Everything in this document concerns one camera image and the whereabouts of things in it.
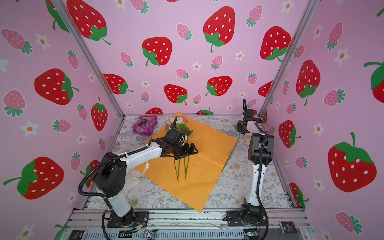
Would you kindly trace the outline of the orange wrapping paper sheet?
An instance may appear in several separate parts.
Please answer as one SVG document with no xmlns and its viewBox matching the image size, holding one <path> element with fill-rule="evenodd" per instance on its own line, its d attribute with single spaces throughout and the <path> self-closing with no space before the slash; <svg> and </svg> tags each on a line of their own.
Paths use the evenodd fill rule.
<svg viewBox="0 0 384 240">
<path fill-rule="evenodd" d="M 173 158 L 150 160 L 150 168 L 145 176 L 168 193 L 201 212 L 237 138 L 192 118 L 187 118 L 187 120 L 189 129 L 193 131 L 188 137 L 188 142 L 195 144 L 199 151 L 198 154 L 190 156 L 187 178 L 185 179 L 184 159 L 181 159 L 181 175 L 179 183 L 177 182 Z M 144 167 L 145 164 L 141 164 L 136 167 L 136 170 L 143 172 Z"/>
</svg>

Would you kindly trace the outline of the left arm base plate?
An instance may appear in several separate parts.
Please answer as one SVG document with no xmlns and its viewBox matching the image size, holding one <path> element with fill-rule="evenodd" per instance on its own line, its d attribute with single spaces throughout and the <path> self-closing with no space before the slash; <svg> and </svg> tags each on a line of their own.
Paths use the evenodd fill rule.
<svg viewBox="0 0 384 240">
<path fill-rule="evenodd" d="M 149 220 L 150 212 L 134 211 L 119 217 L 112 212 L 107 227 L 108 228 L 145 228 Z"/>
</svg>

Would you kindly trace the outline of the white fake rose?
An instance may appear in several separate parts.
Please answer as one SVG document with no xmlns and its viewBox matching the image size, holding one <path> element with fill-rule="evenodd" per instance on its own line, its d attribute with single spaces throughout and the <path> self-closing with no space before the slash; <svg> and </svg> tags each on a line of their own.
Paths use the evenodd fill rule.
<svg viewBox="0 0 384 240">
<path fill-rule="evenodd" d="M 181 146 L 184 144 L 184 135 L 183 133 L 179 130 L 178 127 L 178 117 L 173 118 L 173 122 L 171 124 L 167 123 L 166 124 L 166 139 L 171 141 L 171 145 L 174 147 L 174 149 L 177 146 Z M 177 165 L 177 158 L 176 158 L 176 153 L 173 153 L 174 156 L 174 165 L 175 165 L 175 173 L 177 176 L 177 182 L 179 183 L 179 176 L 180 176 L 180 165 Z"/>
</svg>

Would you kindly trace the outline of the pink fake rose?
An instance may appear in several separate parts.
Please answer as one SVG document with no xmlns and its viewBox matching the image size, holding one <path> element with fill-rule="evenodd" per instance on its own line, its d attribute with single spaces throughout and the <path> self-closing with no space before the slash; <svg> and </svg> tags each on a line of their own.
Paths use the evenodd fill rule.
<svg viewBox="0 0 384 240">
<path fill-rule="evenodd" d="M 176 125 L 175 125 L 175 127 L 176 127 L 176 129 L 178 129 L 179 131 L 181 131 L 180 130 L 180 127 L 179 127 L 179 124 L 183 121 L 183 118 L 184 117 L 178 117 L 178 119 L 176 120 Z M 185 140 L 187 139 L 187 136 L 185 135 L 185 137 L 184 137 L 184 140 L 182 141 L 182 143 L 184 144 L 184 143 L 186 143 L 185 142 Z M 180 175 L 181 175 L 181 160 L 177 160 L 177 161 L 175 161 L 175 164 L 176 163 L 178 163 L 178 165 L 175 167 L 175 170 L 176 170 L 176 174 L 177 174 L 177 179 L 178 179 L 178 181 L 179 181 L 179 177 L 180 177 Z"/>
</svg>

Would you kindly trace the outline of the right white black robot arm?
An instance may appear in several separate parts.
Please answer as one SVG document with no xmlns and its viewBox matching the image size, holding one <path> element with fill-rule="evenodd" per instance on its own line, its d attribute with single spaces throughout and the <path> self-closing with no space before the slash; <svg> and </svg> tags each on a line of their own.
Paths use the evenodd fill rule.
<svg viewBox="0 0 384 240">
<path fill-rule="evenodd" d="M 243 111 L 243 119 L 237 128 L 241 135 L 250 134 L 248 160 L 252 163 L 250 190 L 242 205 L 241 218 L 244 224 L 266 223 L 268 216 L 261 201 L 264 175 L 273 160 L 274 136 L 264 131 L 259 125 L 262 121 L 255 117 L 251 109 Z"/>
</svg>

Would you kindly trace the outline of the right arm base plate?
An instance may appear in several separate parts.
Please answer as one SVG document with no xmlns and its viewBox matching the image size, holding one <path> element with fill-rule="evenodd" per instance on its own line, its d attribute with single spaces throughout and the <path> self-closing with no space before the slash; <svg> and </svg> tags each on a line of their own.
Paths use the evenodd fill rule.
<svg viewBox="0 0 384 240">
<path fill-rule="evenodd" d="M 253 215 L 241 215 L 238 211 L 227 211 L 223 218 L 230 227 L 265 227 L 267 225 L 268 217 L 262 214 L 260 217 Z"/>
</svg>

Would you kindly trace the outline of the pale fake flower stem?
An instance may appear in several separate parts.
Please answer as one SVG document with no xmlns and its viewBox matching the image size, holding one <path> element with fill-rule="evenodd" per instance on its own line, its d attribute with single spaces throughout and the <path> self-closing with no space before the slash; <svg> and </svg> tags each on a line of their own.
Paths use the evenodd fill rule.
<svg viewBox="0 0 384 240">
<path fill-rule="evenodd" d="M 224 164 L 224 166 L 223 166 L 223 168 L 222 168 L 222 172 L 224 171 L 225 167 L 227 166 L 229 160 L 231 159 L 231 157 L 232 157 L 232 155 L 233 155 L 233 152 L 234 152 L 234 150 L 235 150 L 235 148 L 237 147 L 237 144 L 238 144 L 238 142 L 239 142 L 240 135 L 241 135 L 241 133 L 240 133 L 239 130 L 238 130 L 238 125 L 237 125 L 237 124 L 236 124 L 236 125 L 233 125 L 233 127 L 234 127 L 235 130 L 237 131 L 237 133 L 238 133 L 238 137 L 237 137 L 237 141 L 236 141 L 234 147 L 232 148 L 231 152 L 229 153 L 229 156 L 228 156 L 228 158 L 227 158 L 227 160 L 226 160 L 226 162 L 225 162 L 225 164 Z"/>
</svg>

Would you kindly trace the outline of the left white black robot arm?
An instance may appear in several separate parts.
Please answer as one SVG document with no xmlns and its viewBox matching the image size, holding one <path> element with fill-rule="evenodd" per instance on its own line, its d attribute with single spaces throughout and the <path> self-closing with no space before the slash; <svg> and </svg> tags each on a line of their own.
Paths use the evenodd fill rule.
<svg viewBox="0 0 384 240">
<path fill-rule="evenodd" d="M 127 172 L 152 159 L 170 157 L 180 160 L 198 154 L 196 146 L 187 143 L 187 139 L 186 134 L 171 128 L 165 136 L 150 139 L 144 147 L 137 150 L 119 155 L 107 153 L 101 163 L 81 180 L 78 193 L 81 196 L 102 198 L 108 211 L 112 212 L 111 216 L 127 227 L 135 221 L 133 207 L 123 193 Z"/>
</svg>

